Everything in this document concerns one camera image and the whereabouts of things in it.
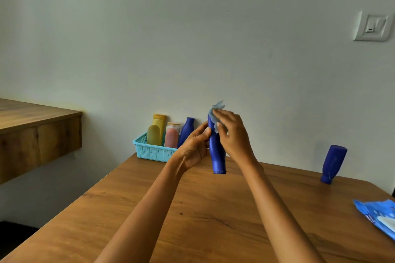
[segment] turquoise plastic basket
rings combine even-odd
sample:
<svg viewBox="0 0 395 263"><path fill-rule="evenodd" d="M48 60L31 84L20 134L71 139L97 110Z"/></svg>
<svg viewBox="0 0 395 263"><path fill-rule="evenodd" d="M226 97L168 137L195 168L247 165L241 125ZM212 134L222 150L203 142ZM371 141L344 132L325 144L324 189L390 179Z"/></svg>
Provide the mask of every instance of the turquoise plastic basket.
<svg viewBox="0 0 395 263"><path fill-rule="evenodd" d="M149 160L167 162L177 149L165 146L155 146L147 144L147 133L139 136L133 141L136 146L137 157Z"/></svg>

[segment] hand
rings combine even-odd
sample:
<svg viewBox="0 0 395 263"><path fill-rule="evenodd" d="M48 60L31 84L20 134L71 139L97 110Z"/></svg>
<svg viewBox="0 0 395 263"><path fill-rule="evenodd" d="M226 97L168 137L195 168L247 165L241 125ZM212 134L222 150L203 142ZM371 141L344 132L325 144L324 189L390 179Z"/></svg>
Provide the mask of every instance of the hand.
<svg viewBox="0 0 395 263"><path fill-rule="evenodd" d="M248 159L256 160L240 116L221 109L213 109L213 114L223 123L217 123L218 133L221 144L229 156L238 164Z"/></svg>
<svg viewBox="0 0 395 263"><path fill-rule="evenodd" d="M207 121L205 121L188 136L173 156L180 160L186 170L190 169L208 155L207 148L210 135L211 128L207 126Z"/></svg>

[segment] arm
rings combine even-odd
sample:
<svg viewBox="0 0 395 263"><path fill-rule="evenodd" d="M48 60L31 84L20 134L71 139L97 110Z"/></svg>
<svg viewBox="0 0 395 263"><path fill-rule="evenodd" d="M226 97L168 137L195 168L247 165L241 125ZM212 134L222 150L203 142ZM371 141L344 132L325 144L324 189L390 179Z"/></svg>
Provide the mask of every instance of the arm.
<svg viewBox="0 0 395 263"><path fill-rule="evenodd" d="M221 144L236 161L251 189L279 262L324 263L255 159L240 116L226 110L213 113L228 128L227 134L224 125L218 124Z"/></svg>
<svg viewBox="0 0 395 263"><path fill-rule="evenodd" d="M96 263L149 262L183 173L207 156L207 122L173 154L151 188L103 249Z"/></svg>

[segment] wood grain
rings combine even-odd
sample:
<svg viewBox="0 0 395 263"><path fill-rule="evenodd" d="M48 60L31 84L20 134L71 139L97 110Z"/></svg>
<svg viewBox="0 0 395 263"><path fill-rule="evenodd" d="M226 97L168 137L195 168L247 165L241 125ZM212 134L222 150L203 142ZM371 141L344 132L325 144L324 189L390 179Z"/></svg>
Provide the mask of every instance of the wood grain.
<svg viewBox="0 0 395 263"><path fill-rule="evenodd" d="M81 146L81 116L0 134L0 184Z"/></svg>
<svg viewBox="0 0 395 263"><path fill-rule="evenodd" d="M81 115L81 111L0 99L0 134Z"/></svg>
<svg viewBox="0 0 395 263"><path fill-rule="evenodd" d="M149 189L163 163L133 155L5 257L2 263L92 262ZM327 262L395 262L395 243L352 200L390 196L365 181L263 164ZM276 262L237 165L214 175L205 160L182 177L151 262Z"/></svg>

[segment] switch plate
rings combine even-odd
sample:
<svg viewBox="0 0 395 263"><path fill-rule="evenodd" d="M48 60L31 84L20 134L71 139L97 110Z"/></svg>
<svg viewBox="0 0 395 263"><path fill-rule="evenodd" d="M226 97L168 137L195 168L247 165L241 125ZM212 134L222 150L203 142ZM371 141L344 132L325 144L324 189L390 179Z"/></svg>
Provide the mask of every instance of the switch plate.
<svg viewBox="0 0 395 263"><path fill-rule="evenodd" d="M359 12L354 41L387 41L394 15L371 15Z"/></svg>

